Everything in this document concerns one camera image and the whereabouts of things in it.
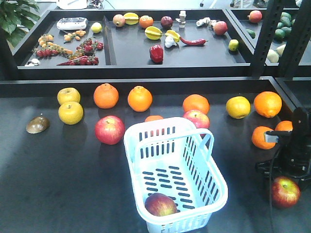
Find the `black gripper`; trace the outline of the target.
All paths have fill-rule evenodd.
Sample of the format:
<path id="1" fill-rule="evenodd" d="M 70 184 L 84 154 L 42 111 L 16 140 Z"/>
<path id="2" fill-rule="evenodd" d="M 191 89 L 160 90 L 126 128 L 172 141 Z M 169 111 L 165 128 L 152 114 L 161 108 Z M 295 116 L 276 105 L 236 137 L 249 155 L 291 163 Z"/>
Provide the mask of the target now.
<path id="1" fill-rule="evenodd" d="M 311 137 L 292 135 L 270 160 L 256 163 L 255 169 L 265 178 L 283 175 L 297 181 L 300 190 L 311 186 Z"/>

